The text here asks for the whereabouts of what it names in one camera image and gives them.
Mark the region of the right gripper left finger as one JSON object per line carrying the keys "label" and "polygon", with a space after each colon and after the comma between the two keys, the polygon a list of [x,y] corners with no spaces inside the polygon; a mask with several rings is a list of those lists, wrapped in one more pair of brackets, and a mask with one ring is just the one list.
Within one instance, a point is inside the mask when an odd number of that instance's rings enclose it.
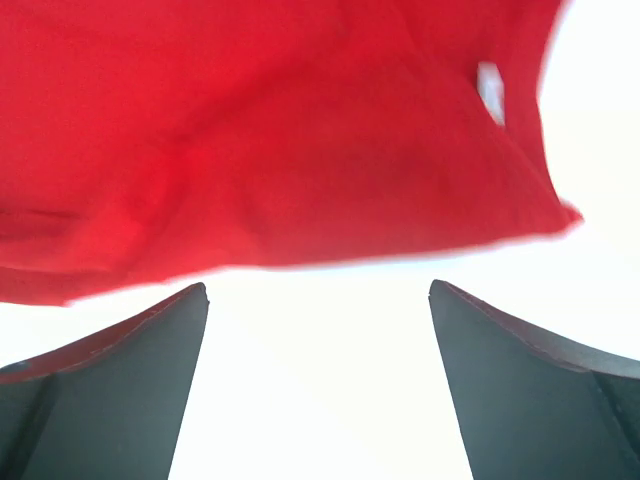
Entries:
{"label": "right gripper left finger", "polygon": [[205,333],[206,288],[1,369],[4,480],[169,476]]}

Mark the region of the red t shirt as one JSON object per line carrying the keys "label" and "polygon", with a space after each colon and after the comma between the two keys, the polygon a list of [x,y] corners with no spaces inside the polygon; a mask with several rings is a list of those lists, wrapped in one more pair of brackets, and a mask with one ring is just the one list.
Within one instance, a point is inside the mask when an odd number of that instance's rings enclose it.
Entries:
{"label": "red t shirt", "polygon": [[1,298],[429,254],[576,223],[558,1],[5,1]]}

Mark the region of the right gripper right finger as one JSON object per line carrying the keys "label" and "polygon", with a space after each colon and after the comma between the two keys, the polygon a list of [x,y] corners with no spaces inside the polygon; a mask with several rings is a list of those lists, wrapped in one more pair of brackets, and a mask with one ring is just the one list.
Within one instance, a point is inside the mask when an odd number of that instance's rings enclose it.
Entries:
{"label": "right gripper right finger", "polygon": [[638,478],[638,361],[509,315],[445,281],[432,282],[429,303],[474,478]]}

